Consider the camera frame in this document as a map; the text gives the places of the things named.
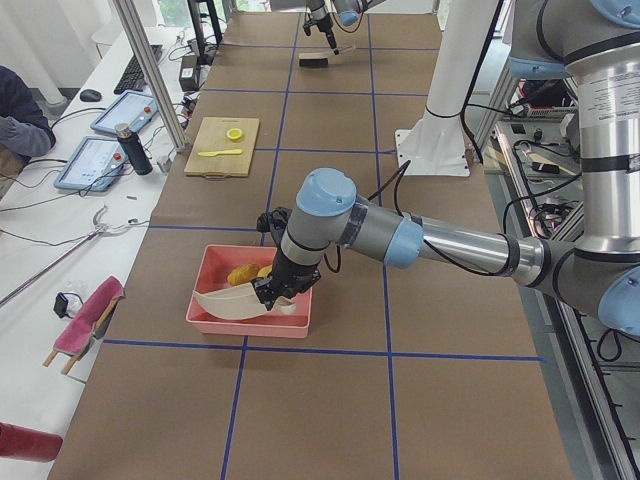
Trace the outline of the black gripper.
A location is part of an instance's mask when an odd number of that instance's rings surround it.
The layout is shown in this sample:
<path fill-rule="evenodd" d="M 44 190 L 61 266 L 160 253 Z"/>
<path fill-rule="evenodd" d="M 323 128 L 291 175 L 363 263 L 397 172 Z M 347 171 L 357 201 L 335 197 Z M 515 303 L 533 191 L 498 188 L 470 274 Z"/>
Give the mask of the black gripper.
<path fill-rule="evenodd" d="M 293 299 L 297 294 L 309 290 L 320 278 L 318 263 L 298 264 L 278 249 L 271 273 L 267 277 L 252 280 L 251 284 L 260 303 L 270 311 L 279 297 Z"/>
<path fill-rule="evenodd" d="M 323 33 L 330 48 L 336 47 L 336 39 L 333 33 L 333 21 L 326 7 L 308 7 L 306 20 L 303 23 L 303 31 L 307 37 L 311 35 L 311 29 L 316 26 Z"/>

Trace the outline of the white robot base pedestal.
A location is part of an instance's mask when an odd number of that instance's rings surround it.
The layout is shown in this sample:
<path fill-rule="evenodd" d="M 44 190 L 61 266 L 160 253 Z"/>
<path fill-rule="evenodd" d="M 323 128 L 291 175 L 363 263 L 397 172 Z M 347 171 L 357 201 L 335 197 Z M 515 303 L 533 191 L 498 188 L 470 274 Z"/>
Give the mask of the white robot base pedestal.
<path fill-rule="evenodd" d="M 493 37 L 501 8 L 497 0 L 450 4 L 424 114 L 411 129 L 396 132 L 398 162 L 408 165 L 408 175 L 470 175 L 463 108 L 473 92 L 482 52 Z"/>

